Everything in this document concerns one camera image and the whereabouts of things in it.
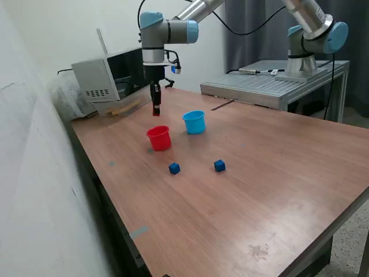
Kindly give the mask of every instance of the white wall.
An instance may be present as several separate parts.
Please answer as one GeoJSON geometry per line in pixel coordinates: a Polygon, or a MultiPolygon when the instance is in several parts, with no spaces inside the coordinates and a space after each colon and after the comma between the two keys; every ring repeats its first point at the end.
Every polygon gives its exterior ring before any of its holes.
{"type": "Polygon", "coordinates": [[[69,138],[1,2],[0,37],[0,276],[113,276],[69,138]]]}
{"type": "MultiPolygon", "coordinates": [[[[96,28],[103,30],[110,53],[139,47],[139,0],[3,0],[11,18],[35,57],[45,83],[73,62],[103,54],[96,28]]],[[[184,0],[147,0],[142,11],[162,12],[173,18],[184,0]]],[[[167,46],[178,51],[182,74],[167,77],[176,87],[200,91],[199,84],[225,71],[224,27],[209,16],[200,24],[196,44],[167,46]]]]}

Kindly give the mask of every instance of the blue cube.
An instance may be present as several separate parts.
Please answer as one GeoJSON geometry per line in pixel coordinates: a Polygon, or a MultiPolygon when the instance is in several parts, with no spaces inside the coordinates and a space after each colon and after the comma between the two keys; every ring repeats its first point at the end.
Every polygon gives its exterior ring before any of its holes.
{"type": "Polygon", "coordinates": [[[179,168],[179,164],[177,163],[173,163],[169,166],[169,171],[172,173],[172,174],[177,174],[178,172],[180,172],[180,168],[179,168]]]}
{"type": "Polygon", "coordinates": [[[222,160],[217,160],[214,162],[214,166],[216,172],[222,172],[225,170],[225,163],[222,160]]]}

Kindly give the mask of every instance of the speckled floor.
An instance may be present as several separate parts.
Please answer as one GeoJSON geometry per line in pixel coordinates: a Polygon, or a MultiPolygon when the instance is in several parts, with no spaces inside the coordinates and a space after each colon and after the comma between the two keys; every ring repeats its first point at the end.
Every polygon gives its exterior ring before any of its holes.
{"type": "MultiPolygon", "coordinates": [[[[369,129],[369,119],[345,109],[344,123],[369,129]]],[[[369,229],[369,200],[333,237],[332,259],[318,277],[357,277],[369,229]]]]}

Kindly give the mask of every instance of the electronic device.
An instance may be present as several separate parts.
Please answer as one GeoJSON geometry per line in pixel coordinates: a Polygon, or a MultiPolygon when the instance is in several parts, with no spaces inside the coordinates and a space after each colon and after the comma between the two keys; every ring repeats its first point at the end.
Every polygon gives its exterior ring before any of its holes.
{"type": "Polygon", "coordinates": [[[71,65],[85,99],[116,102],[147,86],[142,49],[107,55],[71,65]]]}

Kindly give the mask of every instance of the robotic arm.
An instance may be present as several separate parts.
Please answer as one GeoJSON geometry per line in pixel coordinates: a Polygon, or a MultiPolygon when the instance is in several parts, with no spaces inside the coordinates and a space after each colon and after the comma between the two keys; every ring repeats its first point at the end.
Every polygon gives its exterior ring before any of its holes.
{"type": "MultiPolygon", "coordinates": [[[[190,44],[198,39],[198,23],[225,0],[194,0],[172,20],[161,13],[141,14],[141,41],[145,77],[150,81],[153,115],[160,115],[161,90],[159,81],[165,79],[165,44],[190,44]]],[[[317,71],[314,53],[335,53],[348,36],[346,23],[335,23],[315,0],[282,0],[299,23],[288,31],[288,67],[285,74],[305,77],[317,71]]]]}

